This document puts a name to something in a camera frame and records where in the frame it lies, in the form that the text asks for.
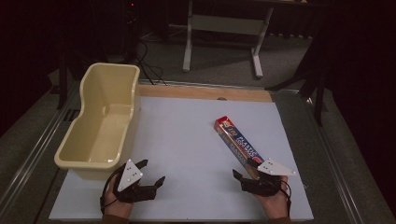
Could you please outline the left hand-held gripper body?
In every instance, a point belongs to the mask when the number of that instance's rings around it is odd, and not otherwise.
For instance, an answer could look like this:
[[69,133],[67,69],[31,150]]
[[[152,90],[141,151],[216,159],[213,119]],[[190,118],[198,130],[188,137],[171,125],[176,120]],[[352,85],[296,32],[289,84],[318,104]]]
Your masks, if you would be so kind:
[[123,203],[138,203],[154,200],[156,188],[154,186],[140,186],[139,181],[143,173],[132,160],[128,160],[121,168],[120,177],[116,178],[113,189],[114,195]]

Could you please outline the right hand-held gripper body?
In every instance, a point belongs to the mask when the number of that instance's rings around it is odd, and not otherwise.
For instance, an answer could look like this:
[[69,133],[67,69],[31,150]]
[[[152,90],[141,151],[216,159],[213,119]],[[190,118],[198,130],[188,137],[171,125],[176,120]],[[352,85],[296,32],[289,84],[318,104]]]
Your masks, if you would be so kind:
[[282,176],[296,175],[289,167],[270,159],[259,163],[249,158],[246,168],[251,179],[240,176],[242,191],[262,197],[275,196],[281,191]]

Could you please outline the blue and red wrap box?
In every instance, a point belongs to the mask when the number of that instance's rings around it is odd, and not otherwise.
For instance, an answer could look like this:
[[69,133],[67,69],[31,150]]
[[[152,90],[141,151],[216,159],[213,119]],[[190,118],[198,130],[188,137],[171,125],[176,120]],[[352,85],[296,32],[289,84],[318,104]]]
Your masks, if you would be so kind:
[[221,117],[215,121],[214,129],[248,174],[253,179],[259,179],[256,165],[251,165],[248,160],[252,159],[261,164],[264,162],[264,158],[242,135],[233,122],[227,116]]

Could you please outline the cream plastic tub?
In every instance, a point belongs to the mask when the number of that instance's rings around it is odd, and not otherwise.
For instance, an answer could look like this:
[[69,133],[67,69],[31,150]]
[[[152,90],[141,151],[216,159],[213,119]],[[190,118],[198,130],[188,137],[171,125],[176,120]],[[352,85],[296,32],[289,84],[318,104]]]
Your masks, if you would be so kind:
[[71,122],[54,161],[83,179],[106,179],[132,154],[140,110],[140,69],[95,63],[80,82],[80,112]]

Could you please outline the person's left hand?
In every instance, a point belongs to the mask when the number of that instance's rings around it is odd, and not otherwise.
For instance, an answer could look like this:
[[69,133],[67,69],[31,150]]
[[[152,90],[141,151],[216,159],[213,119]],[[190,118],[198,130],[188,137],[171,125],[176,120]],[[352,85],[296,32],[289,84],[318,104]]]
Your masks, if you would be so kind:
[[116,176],[110,180],[105,193],[105,214],[128,219],[134,205],[132,203],[120,202],[113,193]]

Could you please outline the person's right hand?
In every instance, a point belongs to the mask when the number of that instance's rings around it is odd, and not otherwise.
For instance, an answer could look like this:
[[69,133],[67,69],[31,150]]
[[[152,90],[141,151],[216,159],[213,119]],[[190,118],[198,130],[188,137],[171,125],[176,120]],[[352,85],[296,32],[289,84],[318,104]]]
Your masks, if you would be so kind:
[[269,219],[278,219],[289,217],[288,208],[288,178],[286,176],[280,177],[281,190],[274,196],[262,197],[255,195],[259,201],[262,209]]

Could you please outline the white table mat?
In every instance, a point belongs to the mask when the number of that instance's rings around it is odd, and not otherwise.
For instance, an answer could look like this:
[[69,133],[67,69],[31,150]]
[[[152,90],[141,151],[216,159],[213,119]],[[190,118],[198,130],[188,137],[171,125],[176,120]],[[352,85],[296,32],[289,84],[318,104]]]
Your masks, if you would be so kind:
[[[227,116],[265,159],[297,168],[273,103],[144,97],[128,160],[148,160],[142,184],[165,177],[153,201],[137,203],[134,221],[259,221],[253,196],[241,190],[232,171],[245,169],[218,136],[216,119]],[[107,180],[68,174],[50,218],[94,220]]]

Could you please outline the black tripod stand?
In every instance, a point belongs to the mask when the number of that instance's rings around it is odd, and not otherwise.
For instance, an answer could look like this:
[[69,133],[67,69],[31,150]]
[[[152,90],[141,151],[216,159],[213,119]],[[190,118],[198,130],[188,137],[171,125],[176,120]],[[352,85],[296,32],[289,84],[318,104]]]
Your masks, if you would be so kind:
[[329,50],[326,45],[326,37],[322,32],[318,32],[299,63],[294,75],[274,86],[266,87],[267,91],[279,91],[285,87],[304,80],[303,86],[298,90],[298,94],[305,99],[316,93],[314,103],[314,118],[319,126],[322,125],[321,111],[325,88],[325,80],[329,65],[327,63]]

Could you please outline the wooden board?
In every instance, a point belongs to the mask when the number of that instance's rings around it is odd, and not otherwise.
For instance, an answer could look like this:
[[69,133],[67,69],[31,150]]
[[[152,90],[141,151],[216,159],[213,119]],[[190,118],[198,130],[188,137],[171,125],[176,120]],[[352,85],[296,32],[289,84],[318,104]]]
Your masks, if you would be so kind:
[[268,91],[242,90],[232,88],[209,88],[188,86],[140,85],[142,96],[189,98],[189,99],[225,99],[227,101],[265,102],[271,103],[272,97]]

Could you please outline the dark equipment tower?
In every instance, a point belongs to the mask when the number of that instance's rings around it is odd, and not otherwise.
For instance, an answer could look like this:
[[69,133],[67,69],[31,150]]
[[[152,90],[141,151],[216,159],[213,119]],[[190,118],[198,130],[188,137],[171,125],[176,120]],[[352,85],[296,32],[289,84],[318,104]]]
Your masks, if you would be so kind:
[[127,49],[123,61],[129,63],[135,58],[135,48],[138,42],[138,7],[135,0],[123,0],[123,6],[127,40]]

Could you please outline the aluminium frame rail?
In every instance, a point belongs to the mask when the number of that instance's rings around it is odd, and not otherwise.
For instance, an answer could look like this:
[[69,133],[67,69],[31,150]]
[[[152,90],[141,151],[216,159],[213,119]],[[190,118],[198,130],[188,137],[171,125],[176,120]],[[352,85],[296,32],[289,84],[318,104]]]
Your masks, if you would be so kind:
[[50,120],[45,131],[40,135],[29,156],[23,162],[16,174],[13,176],[11,183],[7,187],[7,190],[0,198],[0,208],[2,208],[3,210],[6,210],[8,207],[14,204],[25,183],[35,169],[35,165],[38,163],[42,154],[45,152],[47,145],[52,139],[52,136],[56,133],[67,112],[67,107],[70,105],[70,101],[75,96],[77,91],[78,84],[74,83],[66,94],[66,101],[64,105],[60,109],[56,110],[54,116]]
[[341,202],[346,210],[347,217],[349,219],[350,224],[364,224],[361,213],[355,203],[355,200],[351,194],[349,185],[343,177],[342,171],[339,167],[339,164],[334,157],[332,152],[332,147],[327,138],[327,135],[322,127],[318,125],[316,119],[312,115],[312,112],[315,109],[314,101],[308,97],[307,99],[303,99],[305,104],[305,108],[308,111],[308,115],[310,116],[311,121],[314,123],[314,127],[316,132],[318,133],[319,139],[324,147],[325,160],[328,164],[332,180],[337,189]]

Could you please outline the white metal stand frame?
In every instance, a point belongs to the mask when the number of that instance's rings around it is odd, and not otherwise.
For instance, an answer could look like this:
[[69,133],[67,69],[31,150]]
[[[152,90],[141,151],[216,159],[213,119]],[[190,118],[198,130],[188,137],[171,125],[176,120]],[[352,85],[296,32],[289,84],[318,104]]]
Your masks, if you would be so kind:
[[263,20],[237,19],[221,16],[199,15],[193,13],[193,0],[189,0],[187,18],[187,42],[184,52],[182,70],[191,70],[192,31],[209,31],[239,35],[255,35],[258,37],[257,44],[250,50],[255,76],[263,77],[260,51],[274,9],[269,7]]

